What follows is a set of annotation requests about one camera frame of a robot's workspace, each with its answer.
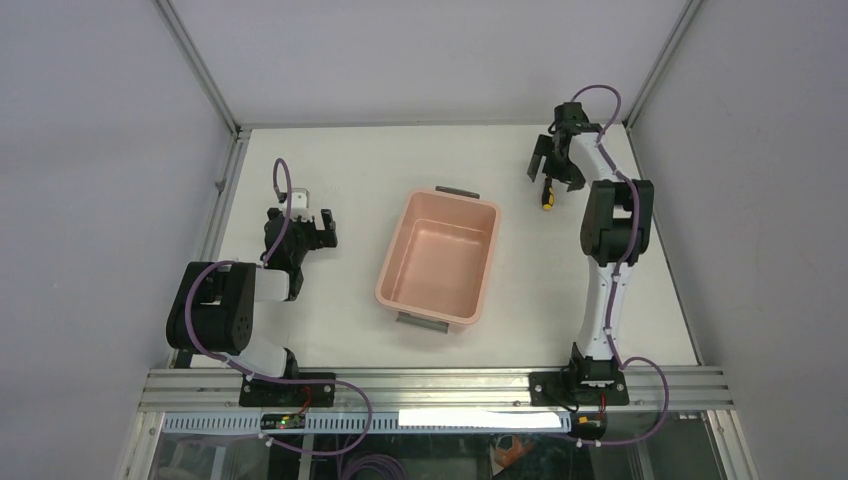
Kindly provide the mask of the yellow black screwdriver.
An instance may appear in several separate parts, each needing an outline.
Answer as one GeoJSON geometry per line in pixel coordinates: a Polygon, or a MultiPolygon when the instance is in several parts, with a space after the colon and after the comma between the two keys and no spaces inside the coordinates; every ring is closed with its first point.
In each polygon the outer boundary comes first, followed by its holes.
{"type": "Polygon", "coordinates": [[[543,191],[541,195],[541,205],[545,211],[550,211],[555,204],[555,194],[553,189],[553,180],[546,176],[543,182],[543,191]]]}

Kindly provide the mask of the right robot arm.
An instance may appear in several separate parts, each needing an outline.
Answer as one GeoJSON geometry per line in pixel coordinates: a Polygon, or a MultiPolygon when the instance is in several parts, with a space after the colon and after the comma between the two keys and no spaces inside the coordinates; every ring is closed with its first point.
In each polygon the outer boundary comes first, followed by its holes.
{"type": "Polygon", "coordinates": [[[566,396],[588,405],[604,388],[615,387],[622,362],[617,333],[627,285],[650,244],[654,184],[632,179],[603,145],[605,131],[592,122],[581,103],[554,109],[546,133],[538,136],[529,161],[529,179],[543,179],[540,204],[555,204],[555,183],[568,191],[587,189],[579,243],[589,265],[589,287],[582,327],[564,379],[566,396]]]}

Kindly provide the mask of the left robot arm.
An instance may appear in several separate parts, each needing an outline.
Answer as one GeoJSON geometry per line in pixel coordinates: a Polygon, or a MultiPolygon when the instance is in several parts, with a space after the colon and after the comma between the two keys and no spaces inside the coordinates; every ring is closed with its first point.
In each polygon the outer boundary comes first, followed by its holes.
{"type": "Polygon", "coordinates": [[[263,379],[262,392],[277,406],[294,403],[301,378],[294,353],[253,333],[254,307],[260,302],[293,302],[302,289],[302,265],[311,251],[338,246],[332,211],[322,209],[322,226],[307,210],[288,217],[279,208],[267,212],[266,251],[258,264],[191,262],[168,319],[168,344],[207,355],[248,379],[263,379]]]}

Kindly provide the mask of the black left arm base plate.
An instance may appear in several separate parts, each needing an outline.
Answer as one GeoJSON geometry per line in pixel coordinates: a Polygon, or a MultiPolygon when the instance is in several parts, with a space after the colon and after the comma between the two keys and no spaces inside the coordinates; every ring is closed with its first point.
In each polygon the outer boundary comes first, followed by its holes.
{"type": "Polygon", "coordinates": [[[332,407],[335,400],[336,375],[318,371],[300,374],[305,385],[283,385],[259,379],[248,381],[243,378],[238,405],[248,408],[301,408],[304,405],[316,408],[332,407]]]}

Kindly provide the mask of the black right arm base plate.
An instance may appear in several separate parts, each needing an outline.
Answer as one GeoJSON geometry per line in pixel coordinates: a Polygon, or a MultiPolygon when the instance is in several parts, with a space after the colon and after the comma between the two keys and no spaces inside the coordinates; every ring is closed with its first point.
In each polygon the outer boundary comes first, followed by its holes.
{"type": "Polygon", "coordinates": [[[615,372],[609,385],[592,387],[578,382],[566,370],[531,371],[528,390],[533,406],[600,407],[626,406],[630,397],[622,372],[615,372]]]}

